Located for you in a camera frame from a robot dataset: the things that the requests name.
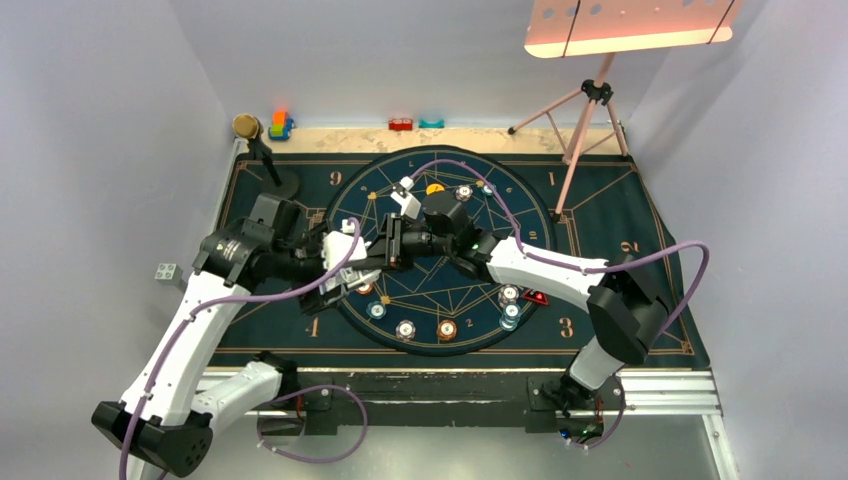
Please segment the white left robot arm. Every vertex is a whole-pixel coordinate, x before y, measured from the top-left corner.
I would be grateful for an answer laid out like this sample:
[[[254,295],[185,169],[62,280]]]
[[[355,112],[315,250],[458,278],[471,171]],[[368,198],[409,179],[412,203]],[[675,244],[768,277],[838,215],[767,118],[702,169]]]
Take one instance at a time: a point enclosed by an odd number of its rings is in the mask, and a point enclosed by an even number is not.
[[[252,211],[201,243],[179,307],[146,366],[116,401],[99,403],[93,425],[120,451],[122,479],[184,478],[212,440],[247,412],[300,407],[309,389],[297,364],[256,354],[210,389],[199,384],[214,351],[247,304],[299,300],[326,306],[365,282],[352,264],[365,254],[357,218],[298,237],[299,207],[263,194]]]

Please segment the blue playing card deck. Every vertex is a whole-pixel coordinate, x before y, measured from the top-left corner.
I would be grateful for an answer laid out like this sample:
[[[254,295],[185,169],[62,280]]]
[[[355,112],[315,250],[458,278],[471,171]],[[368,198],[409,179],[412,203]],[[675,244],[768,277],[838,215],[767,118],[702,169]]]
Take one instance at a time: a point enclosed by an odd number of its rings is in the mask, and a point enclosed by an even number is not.
[[[355,269],[353,267],[342,268],[337,276],[341,285],[347,291],[353,291],[373,284],[380,276],[380,269]]]

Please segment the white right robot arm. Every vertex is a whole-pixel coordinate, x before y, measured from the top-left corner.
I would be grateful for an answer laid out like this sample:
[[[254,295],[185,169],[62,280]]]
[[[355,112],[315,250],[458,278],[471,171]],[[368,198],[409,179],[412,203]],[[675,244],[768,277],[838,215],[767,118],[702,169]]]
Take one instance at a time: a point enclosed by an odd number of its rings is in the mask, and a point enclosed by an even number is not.
[[[518,235],[479,228],[464,203],[447,192],[423,200],[396,196],[402,209],[385,217],[380,234],[365,241],[355,218],[343,220],[344,274],[349,291],[373,285],[388,271],[414,268],[418,257],[439,256],[462,276],[516,290],[540,291],[585,311],[595,334],[569,364],[564,399],[584,407],[626,365],[642,363],[672,314],[642,270],[651,257],[610,265],[526,246]]]

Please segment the yellow big blind button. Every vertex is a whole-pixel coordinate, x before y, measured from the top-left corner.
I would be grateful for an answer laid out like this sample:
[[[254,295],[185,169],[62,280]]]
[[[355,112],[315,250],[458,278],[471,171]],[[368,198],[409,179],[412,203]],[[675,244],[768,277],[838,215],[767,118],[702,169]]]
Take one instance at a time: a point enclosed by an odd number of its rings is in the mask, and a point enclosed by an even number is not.
[[[444,190],[445,190],[445,187],[442,186],[441,184],[430,184],[426,188],[426,194],[432,195],[432,194],[435,194],[435,193],[438,193],[438,192],[442,192]]]

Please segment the red triangular dealer button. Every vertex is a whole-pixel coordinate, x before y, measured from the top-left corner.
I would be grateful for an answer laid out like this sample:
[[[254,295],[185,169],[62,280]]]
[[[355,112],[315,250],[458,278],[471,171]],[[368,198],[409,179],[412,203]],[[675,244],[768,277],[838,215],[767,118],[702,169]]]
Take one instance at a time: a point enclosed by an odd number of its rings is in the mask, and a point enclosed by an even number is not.
[[[549,300],[548,300],[547,295],[545,293],[541,292],[541,291],[538,291],[538,290],[527,289],[526,291],[523,292],[522,299],[524,299],[528,302],[535,303],[537,305],[542,305],[542,306],[548,306],[549,305]]]

